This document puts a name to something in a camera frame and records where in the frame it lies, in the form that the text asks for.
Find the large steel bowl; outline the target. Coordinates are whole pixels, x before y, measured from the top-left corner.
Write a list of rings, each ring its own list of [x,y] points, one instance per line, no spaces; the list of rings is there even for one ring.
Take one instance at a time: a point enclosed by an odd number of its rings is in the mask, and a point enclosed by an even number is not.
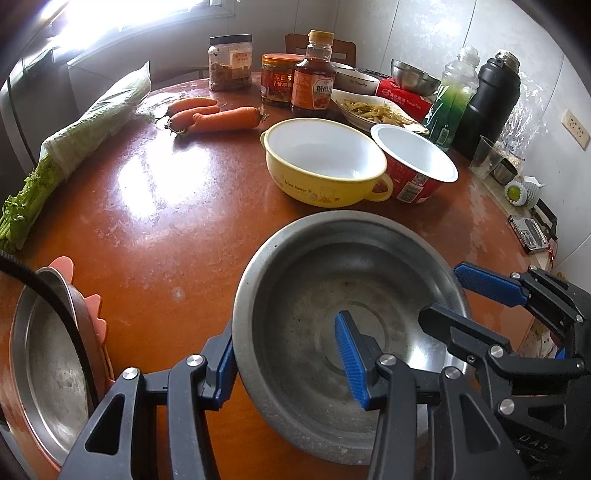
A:
[[[409,228],[351,210],[301,218],[256,251],[238,284],[232,341],[242,383],[266,422],[297,448],[366,465],[378,417],[349,390],[335,316],[348,311],[383,351],[438,372],[453,358],[418,323],[434,303],[470,314],[451,267]]]

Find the carrot nearest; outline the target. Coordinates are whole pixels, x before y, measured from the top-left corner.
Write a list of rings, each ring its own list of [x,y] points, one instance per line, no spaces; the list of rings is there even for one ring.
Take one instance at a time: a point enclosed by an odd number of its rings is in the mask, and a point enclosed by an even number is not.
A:
[[[218,133],[254,129],[267,115],[256,107],[238,107],[211,114],[195,113],[193,123],[184,131],[186,135]]]

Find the red tissue box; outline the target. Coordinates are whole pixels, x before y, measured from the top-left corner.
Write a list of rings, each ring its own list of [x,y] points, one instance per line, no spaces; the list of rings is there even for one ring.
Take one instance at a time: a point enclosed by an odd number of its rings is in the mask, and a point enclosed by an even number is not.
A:
[[[400,88],[393,78],[382,79],[376,95],[393,101],[418,122],[425,119],[432,105],[429,99]]]

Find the steel pan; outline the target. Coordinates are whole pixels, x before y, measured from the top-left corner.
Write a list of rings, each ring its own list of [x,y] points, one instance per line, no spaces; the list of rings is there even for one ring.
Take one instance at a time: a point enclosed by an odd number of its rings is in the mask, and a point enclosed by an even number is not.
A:
[[[65,285],[48,266],[37,273],[65,303]],[[10,341],[13,378],[29,430],[55,467],[65,461],[91,416],[74,345],[58,315],[30,288],[21,291]]]

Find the red instant noodle bowl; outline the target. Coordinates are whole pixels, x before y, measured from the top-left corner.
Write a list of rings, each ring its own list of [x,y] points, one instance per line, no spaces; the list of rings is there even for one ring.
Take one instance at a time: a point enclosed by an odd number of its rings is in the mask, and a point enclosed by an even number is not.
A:
[[[442,185],[455,183],[459,172],[451,158],[428,139],[399,126],[378,124],[370,135],[388,159],[392,197],[407,204],[426,202]]]

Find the yellow enamel bowl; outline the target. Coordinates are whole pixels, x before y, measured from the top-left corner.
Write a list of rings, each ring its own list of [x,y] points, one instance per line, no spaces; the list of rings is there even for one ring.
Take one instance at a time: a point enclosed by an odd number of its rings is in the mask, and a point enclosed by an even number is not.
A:
[[[384,202],[394,183],[383,150],[362,132],[318,118],[278,122],[260,135],[271,179],[291,198],[341,208]]]

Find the small steel bowl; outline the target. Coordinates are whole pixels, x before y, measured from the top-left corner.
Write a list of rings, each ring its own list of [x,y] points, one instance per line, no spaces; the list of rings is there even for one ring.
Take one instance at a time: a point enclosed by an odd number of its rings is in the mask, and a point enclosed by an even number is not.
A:
[[[397,59],[391,60],[391,76],[401,89],[421,97],[433,95],[441,84],[440,79]]]

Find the fruit in foam net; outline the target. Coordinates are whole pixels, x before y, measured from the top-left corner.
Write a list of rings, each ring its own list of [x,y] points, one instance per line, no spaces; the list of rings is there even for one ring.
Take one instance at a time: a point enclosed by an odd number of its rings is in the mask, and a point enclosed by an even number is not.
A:
[[[505,198],[516,207],[524,206],[528,200],[528,191],[526,186],[519,181],[512,180],[505,186]]]

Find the white dish with noodles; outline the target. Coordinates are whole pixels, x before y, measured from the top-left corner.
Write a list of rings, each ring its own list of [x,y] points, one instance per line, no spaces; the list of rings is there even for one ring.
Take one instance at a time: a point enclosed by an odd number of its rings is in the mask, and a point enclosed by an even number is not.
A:
[[[383,97],[334,89],[332,102],[337,105],[349,123],[367,133],[374,125],[389,124],[422,136],[429,134],[427,128],[413,119],[399,105]]]

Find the pink bear plastic plate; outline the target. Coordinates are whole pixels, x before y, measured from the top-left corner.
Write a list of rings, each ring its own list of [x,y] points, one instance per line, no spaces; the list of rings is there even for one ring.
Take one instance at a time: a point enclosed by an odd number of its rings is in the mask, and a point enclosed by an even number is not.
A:
[[[74,263],[67,256],[53,260],[49,267],[58,273],[65,285],[66,303],[73,312],[92,370],[99,398],[114,384],[112,364],[106,348],[108,326],[99,317],[102,299],[98,294],[84,297],[73,285]]]

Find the carrot middle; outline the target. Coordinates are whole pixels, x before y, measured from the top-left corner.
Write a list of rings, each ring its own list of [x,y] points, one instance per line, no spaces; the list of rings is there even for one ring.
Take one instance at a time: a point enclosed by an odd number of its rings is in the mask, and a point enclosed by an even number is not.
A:
[[[196,114],[210,115],[221,111],[217,105],[195,107],[180,111],[172,115],[166,124],[166,128],[174,133],[185,132],[193,124],[193,116]]]

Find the green drink plastic bottle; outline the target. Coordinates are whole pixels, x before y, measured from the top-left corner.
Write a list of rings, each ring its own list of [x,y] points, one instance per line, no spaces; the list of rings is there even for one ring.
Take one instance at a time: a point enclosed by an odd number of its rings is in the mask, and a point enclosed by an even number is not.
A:
[[[444,68],[435,100],[423,120],[429,130],[428,139],[443,151],[451,147],[464,112],[478,89],[479,64],[479,51],[465,45],[457,59]]]

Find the clear pickle jar black lid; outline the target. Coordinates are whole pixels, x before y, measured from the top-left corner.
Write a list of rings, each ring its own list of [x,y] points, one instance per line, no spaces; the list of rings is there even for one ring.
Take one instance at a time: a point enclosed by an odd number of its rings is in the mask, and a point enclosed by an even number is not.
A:
[[[231,91],[252,83],[252,34],[209,38],[209,90]]]

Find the brown sauce bottle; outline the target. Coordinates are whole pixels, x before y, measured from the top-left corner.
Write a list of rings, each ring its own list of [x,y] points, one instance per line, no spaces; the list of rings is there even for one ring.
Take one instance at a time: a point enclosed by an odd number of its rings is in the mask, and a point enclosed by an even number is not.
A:
[[[335,67],[332,66],[332,32],[311,30],[304,59],[294,67],[291,111],[298,117],[324,117],[332,100]]]

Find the grey refrigerator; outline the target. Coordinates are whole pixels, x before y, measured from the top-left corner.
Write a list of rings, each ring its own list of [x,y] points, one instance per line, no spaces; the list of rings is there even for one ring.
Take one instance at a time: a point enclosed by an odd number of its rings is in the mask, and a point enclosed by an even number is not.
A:
[[[1,195],[16,193],[43,141],[78,118],[67,62],[52,49],[17,61],[1,81]]]

